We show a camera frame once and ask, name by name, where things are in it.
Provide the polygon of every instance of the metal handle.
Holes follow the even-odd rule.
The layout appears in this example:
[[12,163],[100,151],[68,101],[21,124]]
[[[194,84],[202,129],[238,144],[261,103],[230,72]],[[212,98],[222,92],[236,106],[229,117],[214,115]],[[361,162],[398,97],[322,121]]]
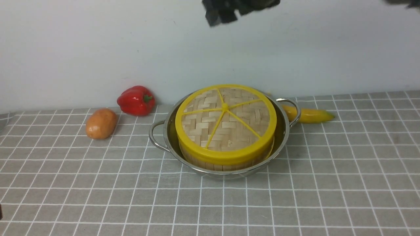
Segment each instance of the metal handle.
[[287,99],[287,98],[278,98],[276,99],[277,102],[289,102],[291,104],[293,104],[293,106],[296,108],[296,117],[294,118],[294,120],[292,120],[289,124],[290,127],[294,126],[298,120],[300,119],[300,116],[302,115],[302,111],[300,110],[299,105],[297,104],[297,102]]
[[171,152],[169,150],[169,148],[165,145],[162,145],[160,143],[158,143],[155,139],[155,137],[153,136],[153,130],[160,125],[163,125],[165,123],[165,121],[158,121],[152,124],[152,126],[149,128],[149,139],[150,141],[153,143],[153,145],[157,148],[159,148],[162,151],[167,151],[167,152]]

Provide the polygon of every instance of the stainless steel pot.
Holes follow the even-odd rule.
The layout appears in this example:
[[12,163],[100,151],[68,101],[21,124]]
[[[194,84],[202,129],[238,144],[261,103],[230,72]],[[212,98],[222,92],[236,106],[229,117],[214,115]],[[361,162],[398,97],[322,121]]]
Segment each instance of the stainless steel pot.
[[[174,157],[176,157],[184,165],[193,169],[195,172],[205,175],[205,176],[212,177],[212,178],[234,179],[234,178],[245,177],[265,167],[272,159],[274,159],[275,157],[279,155],[280,151],[283,149],[289,137],[290,128],[297,123],[297,121],[299,120],[301,116],[301,110],[299,108],[299,105],[295,101],[292,101],[290,99],[285,99],[285,98],[279,98],[277,100],[273,100],[272,98],[267,96],[267,98],[274,105],[274,108],[276,109],[276,114],[277,114],[277,126],[276,126],[276,132],[274,134],[274,148],[271,155],[264,161],[246,169],[233,170],[233,171],[207,170],[207,169],[197,167],[187,162],[184,159],[182,152],[179,148],[178,135],[176,134],[176,129],[175,129],[175,116],[176,116],[176,112],[178,111],[179,106],[188,96],[190,96],[190,94],[185,96],[183,99],[181,99],[172,108],[172,110],[168,113],[168,116],[164,121],[158,121],[152,124],[152,126],[149,129],[149,139],[153,143],[153,145],[155,145],[157,148],[166,152],[170,152],[172,155],[174,155]],[[279,105],[278,102],[289,102],[293,104],[293,106],[296,107],[297,116],[292,122],[289,123],[286,112],[284,111],[282,106]],[[158,143],[155,137],[153,136],[153,130],[157,126],[160,126],[160,125],[163,125],[163,139],[166,145]]]

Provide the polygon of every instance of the yellow plastic rim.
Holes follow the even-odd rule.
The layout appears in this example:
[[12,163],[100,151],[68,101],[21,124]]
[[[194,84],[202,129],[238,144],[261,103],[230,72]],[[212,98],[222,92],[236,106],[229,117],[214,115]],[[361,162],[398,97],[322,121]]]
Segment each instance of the yellow plastic rim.
[[[237,107],[243,104],[248,104],[248,103],[252,103],[255,101],[262,101],[265,103],[268,111],[269,111],[269,115],[270,115],[270,122],[268,124],[267,130],[265,132],[265,134],[263,134],[262,136],[258,135],[254,130],[252,130],[252,128],[250,128],[246,123],[244,123],[239,117],[236,117],[236,115],[234,115],[232,112],[229,111],[229,108],[223,107],[223,108],[216,108],[216,109],[204,109],[204,110],[197,110],[197,111],[193,111],[193,112],[185,112],[184,110],[186,109],[187,105],[196,98],[196,96],[209,91],[209,90],[217,90],[219,91],[220,88],[238,88],[238,89],[243,89],[247,92],[250,92],[254,95],[256,95],[258,97],[257,100],[253,100],[253,101],[249,101],[249,102],[244,102],[244,103],[239,103],[236,105],[231,106],[230,108],[233,107]],[[209,141],[207,142],[206,147],[208,147],[213,134],[215,132],[215,130],[217,129],[221,118],[223,117],[223,115],[225,113],[229,113],[230,115],[233,115],[233,117],[235,117],[237,120],[239,120],[242,124],[245,125],[245,127],[247,127],[248,129],[250,129],[251,132],[253,132],[254,134],[257,135],[257,137],[259,137],[259,139],[254,142],[253,144],[251,144],[250,146],[240,149],[240,150],[234,150],[234,151],[227,151],[227,152],[219,152],[219,151],[213,151],[213,150],[209,150],[207,148],[201,147],[199,145],[197,145],[196,143],[194,143],[185,133],[184,128],[182,126],[182,116],[186,115],[186,114],[190,114],[190,113],[198,113],[198,112],[205,112],[205,111],[210,111],[210,110],[220,110],[222,111],[222,114],[220,115],[216,125],[215,125],[215,129],[212,131],[212,134],[209,138]],[[211,163],[214,165],[237,165],[240,163],[245,163],[247,161],[250,161],[252,159],[255,158],[256,155],[261,154],[262,152],[264,152],[265,150],[267,150],[268,148],[270,148],[270,146],[273,143],[273,137],[274,137],[274,132],[276,130],[276,124],[277,124],[277,116],[276,116],[276,110],[273,106],[273,104],[271,103],[271,101],[261,92],[259,92],[256,89],[250,88],[250,87],[246,87],[243,85],[238,85],[238,84],[220,84],[220,85],[214,85],[214,86],[210,86],[201,90],[198,90],[196,92],[194,92],[193,94],[191,94],[188,98],[186,98],[184,100],[184,102],[182,102],[182,104],[180,105],[177,113],[176,113],[176,117],[175,117],[175,128],[176,128],[176,132],[178,134],[178,139],[180,142],[180,145],[182,145],[182,147],[189,153],[191,154],[194,158],[199,159],[203,162],[207,162],[207,163]]]

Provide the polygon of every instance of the bamboo steamer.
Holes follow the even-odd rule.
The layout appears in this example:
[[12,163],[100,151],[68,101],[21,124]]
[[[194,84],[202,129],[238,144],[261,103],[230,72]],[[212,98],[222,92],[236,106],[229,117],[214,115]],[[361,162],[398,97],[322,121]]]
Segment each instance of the bamboo steamer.
[[181,103],[175,117],[184,158],[217,171],[240,170],[269,157],[276,124],[270,100],[237,84],[196,91]]

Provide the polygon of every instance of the white wall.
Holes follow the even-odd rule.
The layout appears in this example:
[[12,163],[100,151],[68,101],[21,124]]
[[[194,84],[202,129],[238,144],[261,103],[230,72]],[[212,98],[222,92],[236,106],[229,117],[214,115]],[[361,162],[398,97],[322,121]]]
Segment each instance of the white wall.
[[201,0],[2,1],[0,113],[116,106],[138,84],[164,103],[218,83],[283,97],[420,89],[420,14],[404,5],[282,0],[212,29],[204,14]]

